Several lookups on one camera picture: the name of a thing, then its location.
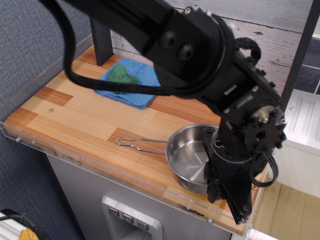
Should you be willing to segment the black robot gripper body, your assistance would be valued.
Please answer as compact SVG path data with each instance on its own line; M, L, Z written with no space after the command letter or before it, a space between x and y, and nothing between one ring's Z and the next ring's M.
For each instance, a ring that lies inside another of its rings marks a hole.
M216 177L234 179L248 175L251 186L266 188L279 175L272 150L281 148L286 140L286 119L281 111L280 96L264 72L233 75L223 82L217 101L209 107L221 116L211 140L213 170Z

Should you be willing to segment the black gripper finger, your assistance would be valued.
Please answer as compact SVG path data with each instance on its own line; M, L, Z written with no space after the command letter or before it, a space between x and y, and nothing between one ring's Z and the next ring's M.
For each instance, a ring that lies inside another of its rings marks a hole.
M218 178L219 199L226 200L236 224L244 224L252 213L252 181L248 175Z
M210 203L214 203L221 199L220 183L216 181L216 175L213 169L214 151L208 140L204 141L204 148L208 157L208 161L204 167L204 176L207 180L207 199Z

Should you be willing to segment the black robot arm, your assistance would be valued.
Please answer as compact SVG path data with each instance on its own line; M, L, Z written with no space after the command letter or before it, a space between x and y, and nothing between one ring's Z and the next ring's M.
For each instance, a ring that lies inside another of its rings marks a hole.
M256 67L261 51L247 38L235 38L218 16L200 9L176 11L162 0L73 0L71 4L128 40L154 63L158 87L117 85L130 93L196 99L221 122L200 128L195 147L176 134L166 146L168 162L190 173L196 153L208 201L226 200L237 224L252 212L251 186L267 187L256 176L270 165L286 139L280 96Z

